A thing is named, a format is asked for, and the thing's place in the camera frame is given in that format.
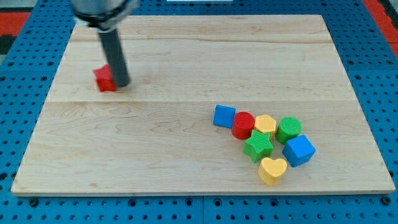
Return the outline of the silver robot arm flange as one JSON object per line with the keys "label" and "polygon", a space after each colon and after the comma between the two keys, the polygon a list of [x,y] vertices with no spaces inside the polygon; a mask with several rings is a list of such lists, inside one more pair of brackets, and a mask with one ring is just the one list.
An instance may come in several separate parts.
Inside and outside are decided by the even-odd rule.
{"label": "silver robot arm flange", "polygon": [[140,6],[139,0],[70,0],[77,23],[109,32]]}

